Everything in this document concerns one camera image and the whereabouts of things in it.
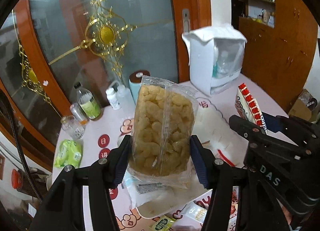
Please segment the white red apple snack bag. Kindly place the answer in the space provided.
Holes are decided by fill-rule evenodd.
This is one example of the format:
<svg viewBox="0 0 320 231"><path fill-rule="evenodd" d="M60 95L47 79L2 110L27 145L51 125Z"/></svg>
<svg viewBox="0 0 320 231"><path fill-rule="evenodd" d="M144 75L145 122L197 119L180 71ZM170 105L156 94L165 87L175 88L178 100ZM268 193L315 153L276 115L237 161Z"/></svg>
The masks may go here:
<svg viewBox="0 0 320 231"><path fill-rule="evenodd" d="M239 202L239 187L234 186L233 193L232 193L231 214L229 217L229 225L228 225L228 230L231 230L231 231L235 231L236 229L238 202Z"/></svg>

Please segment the white red striped snack bag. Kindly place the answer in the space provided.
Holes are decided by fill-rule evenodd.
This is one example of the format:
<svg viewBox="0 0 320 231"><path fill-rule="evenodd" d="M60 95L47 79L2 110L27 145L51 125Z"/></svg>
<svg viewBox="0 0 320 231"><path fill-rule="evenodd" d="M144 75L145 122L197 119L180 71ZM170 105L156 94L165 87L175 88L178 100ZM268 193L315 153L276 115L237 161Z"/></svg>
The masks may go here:
<svg viewBox="0 0 320 231"><path fill-rule="evenodd" d="M235 108L240 117L261 127L263 129L263 133L267 132L263 113L257 100L251 95L245 83L240 84L237 88Z"/></svg>

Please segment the white blue label packet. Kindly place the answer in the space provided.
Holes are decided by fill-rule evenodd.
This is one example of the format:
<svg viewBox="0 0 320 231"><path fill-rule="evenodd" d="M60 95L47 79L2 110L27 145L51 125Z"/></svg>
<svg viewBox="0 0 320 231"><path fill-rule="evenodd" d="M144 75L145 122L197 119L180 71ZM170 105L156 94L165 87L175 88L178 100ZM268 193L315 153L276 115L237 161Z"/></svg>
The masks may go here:
<svg viewBox="0 0 320 231"><path fill-rule="evenodd" d="M136 208L158 198L173 194L171 187L161 182L143 182L133 177L128 171L124 175L124 185L129 193L131 207Z"/></svg>

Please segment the green small snack packet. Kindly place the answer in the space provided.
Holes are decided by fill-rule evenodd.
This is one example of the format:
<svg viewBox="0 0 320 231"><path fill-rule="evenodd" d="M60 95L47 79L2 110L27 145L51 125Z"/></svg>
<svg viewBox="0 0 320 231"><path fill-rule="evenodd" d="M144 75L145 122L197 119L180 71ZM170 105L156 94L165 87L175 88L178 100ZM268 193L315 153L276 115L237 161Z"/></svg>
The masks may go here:
<svg viewBox="0 0 320 231"><path fill-rule="evenodd" d="M172 219L166 215L163 215L153 225L150 226L150 230L168 231L175 222L176 222L175 219Z"/></svg>

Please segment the clear bag puffed snacks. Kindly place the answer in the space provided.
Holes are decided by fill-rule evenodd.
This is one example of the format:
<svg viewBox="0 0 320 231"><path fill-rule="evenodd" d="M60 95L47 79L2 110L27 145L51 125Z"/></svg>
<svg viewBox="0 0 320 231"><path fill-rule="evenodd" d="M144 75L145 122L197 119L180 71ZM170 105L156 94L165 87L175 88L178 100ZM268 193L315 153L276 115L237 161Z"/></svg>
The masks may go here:
<svg viewBox="0 0 320 231"><path fill-rule="evenodd" d="M198 108L194 89L143 76L135 109L129 173L141 181L187 189L191 182L189 139Z"/></svg>

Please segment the cardboard box on floor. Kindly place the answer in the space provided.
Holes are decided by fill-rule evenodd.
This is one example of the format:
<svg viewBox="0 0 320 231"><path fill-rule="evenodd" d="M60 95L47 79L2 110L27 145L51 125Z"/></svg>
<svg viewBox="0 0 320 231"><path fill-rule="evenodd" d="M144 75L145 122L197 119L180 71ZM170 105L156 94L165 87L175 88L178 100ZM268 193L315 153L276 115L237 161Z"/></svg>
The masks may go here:
<svg viewBox="0 0 320 231"><path fill-rule="evenodd" d="M319 118L319 101L307 89L303 89L288 115L295 116L311 123Z"/></svg>

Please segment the green wet wipes pack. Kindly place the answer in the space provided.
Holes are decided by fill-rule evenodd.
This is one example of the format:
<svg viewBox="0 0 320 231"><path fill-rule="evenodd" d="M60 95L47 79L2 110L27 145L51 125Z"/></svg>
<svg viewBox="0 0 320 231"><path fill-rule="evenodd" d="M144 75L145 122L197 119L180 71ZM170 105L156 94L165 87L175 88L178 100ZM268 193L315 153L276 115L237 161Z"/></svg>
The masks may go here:
<svg viewBox="0 0 320 231"><path fill-rule="evenodd" d="M54 160L54 167L64 168L67 165L72 165L76 169L80 166L82 159L82 145L70 139L64 139L57 152Z"/></svg>

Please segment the white plastic storage bin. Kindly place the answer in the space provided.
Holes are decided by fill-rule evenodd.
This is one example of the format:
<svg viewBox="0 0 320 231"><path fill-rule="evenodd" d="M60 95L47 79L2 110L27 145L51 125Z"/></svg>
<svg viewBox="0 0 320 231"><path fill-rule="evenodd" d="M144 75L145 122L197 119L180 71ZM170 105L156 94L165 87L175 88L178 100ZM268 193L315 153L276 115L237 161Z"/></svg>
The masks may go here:
<svg viewBox="0 0 320 231"><path fill-rule="evenodd" d="M216 187L219 170L214 161L222 160L231 167L242 167L245 157L245 140L227 123L227 114L207 98L199 97L199 109L190 138L191 172L185 188L159 181L145 182L130 173L124 177L124 186L129 193L130 209L136 209L146 219L184 206Z"/></svg>

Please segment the clear glass cup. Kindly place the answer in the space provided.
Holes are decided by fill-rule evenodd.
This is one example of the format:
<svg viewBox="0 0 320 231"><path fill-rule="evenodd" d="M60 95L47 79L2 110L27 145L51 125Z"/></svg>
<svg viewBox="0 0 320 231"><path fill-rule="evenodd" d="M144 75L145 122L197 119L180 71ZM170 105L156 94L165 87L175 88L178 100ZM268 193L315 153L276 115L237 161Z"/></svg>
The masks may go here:
<svg viewBox="0 0 320 231"><path fill-rule="evenodd" d="M65 131L73 140L81 139L85 133L85 128L73 116L61 118L62 130Z"/></svg>

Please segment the small metal can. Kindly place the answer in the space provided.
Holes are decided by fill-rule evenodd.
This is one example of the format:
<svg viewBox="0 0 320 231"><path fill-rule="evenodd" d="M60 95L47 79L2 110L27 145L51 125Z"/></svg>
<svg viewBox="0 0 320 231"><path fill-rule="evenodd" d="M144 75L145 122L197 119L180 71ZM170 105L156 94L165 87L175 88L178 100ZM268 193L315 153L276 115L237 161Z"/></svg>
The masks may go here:
<svg viewBox="0 0 320 231"><path fill-rule="evenodd" d="M86 125L88 123L88 118L78 103L71 104L70 111L81 125Z"/></svg>

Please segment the white cosmetic organizer box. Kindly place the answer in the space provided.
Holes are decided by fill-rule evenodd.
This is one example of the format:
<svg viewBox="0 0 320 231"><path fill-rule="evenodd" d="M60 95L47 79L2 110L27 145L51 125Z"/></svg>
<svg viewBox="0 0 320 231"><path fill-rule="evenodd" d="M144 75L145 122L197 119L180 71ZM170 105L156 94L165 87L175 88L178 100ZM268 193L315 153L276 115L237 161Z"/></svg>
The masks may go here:
<svg viewBox="0 0 320 231"><path fill-rule="evenodd" d="M246 37L230 24L182 33L187 47L191 83L211 96L228 88L240 75Z"/></svg>

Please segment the small white pill bottle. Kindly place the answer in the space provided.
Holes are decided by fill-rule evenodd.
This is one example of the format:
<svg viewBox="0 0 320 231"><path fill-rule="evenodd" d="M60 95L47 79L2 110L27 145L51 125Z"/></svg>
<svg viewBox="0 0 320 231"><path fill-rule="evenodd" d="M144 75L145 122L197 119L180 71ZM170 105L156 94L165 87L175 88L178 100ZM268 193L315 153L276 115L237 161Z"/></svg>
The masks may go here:
<svg viewBox="0 0 320 231"><path fill-rule="evenodd" d="M119 110L121 108L120 106L120 102L117 99L117 95L116 95L116 91L114 90L113 87L108 88L105 91L107 100L109 101L110 106L114 109L114 110Z"/></svg>

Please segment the wooden cabinet with shelves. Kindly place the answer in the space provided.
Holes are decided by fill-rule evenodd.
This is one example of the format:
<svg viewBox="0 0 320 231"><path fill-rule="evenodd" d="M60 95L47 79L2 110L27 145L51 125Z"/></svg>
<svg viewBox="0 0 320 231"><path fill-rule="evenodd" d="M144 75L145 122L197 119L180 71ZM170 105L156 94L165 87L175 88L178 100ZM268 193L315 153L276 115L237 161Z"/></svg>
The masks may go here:
<svg viewBox="0 0 320 231"><path fill-rule="evenodd" d="M316 20L302 0L275 0L274 27L240 18L239 30L247 38L242 74L288 112L312 67Z"/></svg>

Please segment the light blue canister brown lid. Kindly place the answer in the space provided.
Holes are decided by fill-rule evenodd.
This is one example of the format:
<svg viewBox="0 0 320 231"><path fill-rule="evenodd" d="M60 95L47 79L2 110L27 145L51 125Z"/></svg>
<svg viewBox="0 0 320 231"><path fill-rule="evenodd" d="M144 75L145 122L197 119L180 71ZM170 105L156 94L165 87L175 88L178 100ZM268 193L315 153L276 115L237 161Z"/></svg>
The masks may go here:
<svg viewBox="0 0 320 231"><path fill-rule="evenodd" d="M142 82L142 77L144 75L150 76L150 72L147 70L138 70L133 72L129 76L129 88L135 103L137 102L138 93L139 93L139 89Z"/></svg>

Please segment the glass door gold ornament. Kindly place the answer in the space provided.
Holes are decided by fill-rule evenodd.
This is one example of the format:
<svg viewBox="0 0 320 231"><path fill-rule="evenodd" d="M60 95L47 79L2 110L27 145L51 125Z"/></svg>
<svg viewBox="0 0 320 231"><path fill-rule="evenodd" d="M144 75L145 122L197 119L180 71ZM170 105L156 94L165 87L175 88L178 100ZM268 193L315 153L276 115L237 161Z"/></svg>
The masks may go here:
<svg viewBox="0 0 320 231"><path fill-rule="evenodd" d="M1 0L1 90L23 150L53 157L76 82L105 107L138 70L189 80L181 35L210 24L210 0Z"/></svg>

